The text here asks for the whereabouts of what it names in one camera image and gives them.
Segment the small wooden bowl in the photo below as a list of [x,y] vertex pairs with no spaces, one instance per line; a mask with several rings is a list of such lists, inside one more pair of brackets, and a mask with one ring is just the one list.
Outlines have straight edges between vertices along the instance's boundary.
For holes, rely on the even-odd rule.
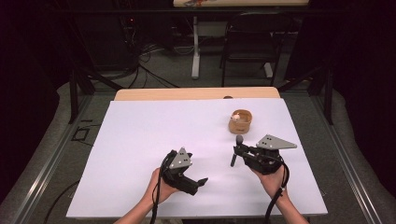
[[228,128],[231,133],[241,134],[247,133],[250,129],[250,123],[253,120],[253,116],[248,110],[245,109],[237,109],[235,110],[230,117],[230,121],[228,123]]

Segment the person's right hand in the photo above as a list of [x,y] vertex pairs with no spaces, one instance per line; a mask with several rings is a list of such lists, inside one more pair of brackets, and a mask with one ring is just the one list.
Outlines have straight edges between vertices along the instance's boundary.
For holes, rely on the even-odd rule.
[[262,182],[262,186],[264,187],[267,194],[271,198],[274,198],[276,192],[282,185],[285,167],[282,165],[279,167],[279,169],[277,169],[275,173],[269,175],[262,175],[260,172],[257,172],[253,169],[250,170],[260,179],[260,182]]

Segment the desk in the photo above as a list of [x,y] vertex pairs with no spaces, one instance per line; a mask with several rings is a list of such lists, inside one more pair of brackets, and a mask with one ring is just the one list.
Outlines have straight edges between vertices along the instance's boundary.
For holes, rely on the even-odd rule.
[[[306,7],[309,0],[174,0],[174,7]],[[198,46],[198,20],[193,17],[194,56],[192,60],[191,78],[199,78],[200,53]],[[265,66],[267,76],[272,75],[271,67]]]
[[[222,99],[227,95],[233,99]],[[257,176],[240,158],[230,166],[235,135],[228,121],[238,108],[253,114],[245,144],[270,133],[297,145],[281,151],[291,173],[290,197],[304,215],[327,214],[285,102],[275,88],[258,87],[119,91],[66,216],[123,216],[165,155],[185,147],[193,154],[185,175],[209,179],[194,196],[178,192],[160,204],[158,218],[262,217],[270,198]],[[272,214],[280,213],[274,208]]]

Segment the desk leg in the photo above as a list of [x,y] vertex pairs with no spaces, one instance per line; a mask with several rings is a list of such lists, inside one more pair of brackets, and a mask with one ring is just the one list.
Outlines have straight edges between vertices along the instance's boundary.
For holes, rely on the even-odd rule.
[[197,27],[197,17],[194,17],[194,23],[193,23],[193,30],[194,30],[194,57],[192,60],[192,73],[191,77],[192,79],[198,79],[199,77],[199,61],[200,61],[200,55],[199,55],[199,46],[198,46],[198,27]]

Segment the triangular metal bracket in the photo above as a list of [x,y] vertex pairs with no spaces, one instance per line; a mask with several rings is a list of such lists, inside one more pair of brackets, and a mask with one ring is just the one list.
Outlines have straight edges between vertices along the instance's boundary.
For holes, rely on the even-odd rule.
[[180,151],[176,154],[175,158],[171,162],[169,169],[176,169],[180,167],[191,166],[192,162],[186,149],[182,147]]
[[271,134],[267,134],[256,144],[256,147],[276,150],[282,148],[296,148],[297,145],[285,141],[283,139],[277,138],[275,136],[272,136]]

